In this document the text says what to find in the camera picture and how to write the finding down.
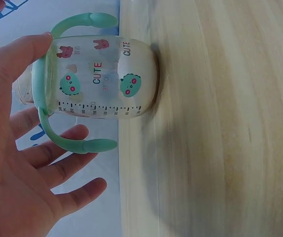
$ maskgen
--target pink cartoon bear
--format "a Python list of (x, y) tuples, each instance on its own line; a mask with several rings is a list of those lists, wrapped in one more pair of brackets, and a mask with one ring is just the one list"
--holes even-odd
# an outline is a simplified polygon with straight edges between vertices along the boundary
[(73, 53), (73, 48), (70, 46), (61, 46), (62, 53), (57, 53), (58, 58), (70, 58)]
[(108, 48), (110, 46), (110, 43), (106, 39), (94, 40), (93, 42), (98, 44), (94, 47), (96, 49)]

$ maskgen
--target cup handle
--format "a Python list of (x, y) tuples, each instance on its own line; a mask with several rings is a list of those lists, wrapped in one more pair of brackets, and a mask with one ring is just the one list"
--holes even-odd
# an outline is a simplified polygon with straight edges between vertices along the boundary
[[(116, 26), (118, 20), (116, 17), (107, 13), (83, 13), (69, 17), (58, 23), (52, 30), (54, 39), (59, 38), (66, 30), (75, 26), (94, 26), (97, 28), (109, 28)], [(93, 140), (71, 140), (60, 137), (51, 128), (48, 116), (51, 114), (47, 109), (45, 92), (44, 92), (44, 66), (46, 55), (37, 60), (33, 67), (32, 90), (35, 106), (38, 109), (38, 115), (43, 130), (47, 136), (62, 149), (77, 153), (98, 153), (106, 152), (117, 147), (117, 141), (110, 139), (93, 139)]]
[(51, 34), (54, 39), (61, 37), (61, 35), (68, 29), (75, 26), (94, 26), (97, 28), (110, 28), (118, 25), (118, 19), (110, 14), (97, 13), (83, 13), (71, 16), (60, 23), (58, 23), (52, 30)]

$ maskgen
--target cartoon character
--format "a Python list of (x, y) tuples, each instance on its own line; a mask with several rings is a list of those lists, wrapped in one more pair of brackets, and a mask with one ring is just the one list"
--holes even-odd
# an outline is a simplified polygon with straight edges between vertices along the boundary
[(73, 48), (70, 46), (61, 46), (60, 50), (62, 50), (62, 52), (57, 53), (58, 58), (70, 58), (73, 53)]
[(77, 73), (76, 65), (68, 65), (69, 71), (60, 80), (60, 90), (66, 95), (78, 95), (80, 93), (80, 82), (75, 73)]
[(125, 97), (137, 94), (141, 87), (141, 78), (138, 75), (127, 74), (121, 79), (121, 92)]
[(110, 46), (110, 43), (106, 39), (93, 40), (93, 42), (98, 44), (94, 47), (96, 49), (108, 48)]

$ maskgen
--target baby bottle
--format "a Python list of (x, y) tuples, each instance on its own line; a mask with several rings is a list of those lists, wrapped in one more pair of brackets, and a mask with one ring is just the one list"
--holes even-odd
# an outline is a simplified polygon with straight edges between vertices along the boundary
[(156, 58), (148, 45), (118, 36), (61, 37), (74, 26), (108, 28), (118, 24), (106, 13), (84, 13), (58, 23), (47, 54), (14, 84), (23, 104), (34, 103), (48, 137), (78, 154), (108, 151), (109, 139), (70, 140), (51, 129), (52, 113), (100, 119), (130, 119), (152, 104), (158, 86)]

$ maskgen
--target wooden surface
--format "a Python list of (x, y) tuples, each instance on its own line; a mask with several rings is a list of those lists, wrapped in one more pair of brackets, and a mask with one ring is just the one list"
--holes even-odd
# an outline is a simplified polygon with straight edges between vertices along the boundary
[(283, 0), (121, 0), (160, 95), (120, 121), (124, 237), (283, 237)]

